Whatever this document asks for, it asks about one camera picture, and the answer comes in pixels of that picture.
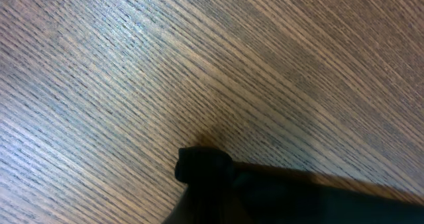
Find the black t-shirt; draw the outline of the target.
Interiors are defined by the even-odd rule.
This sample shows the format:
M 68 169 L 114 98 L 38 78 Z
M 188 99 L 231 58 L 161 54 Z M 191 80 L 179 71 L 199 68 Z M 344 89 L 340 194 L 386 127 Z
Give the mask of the black t-shirt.
M 423 206 L 314 184 L 305 172 L 235 162 L 210 146 L 180 148 L 187 188 L 165 223 L 422 223 Z

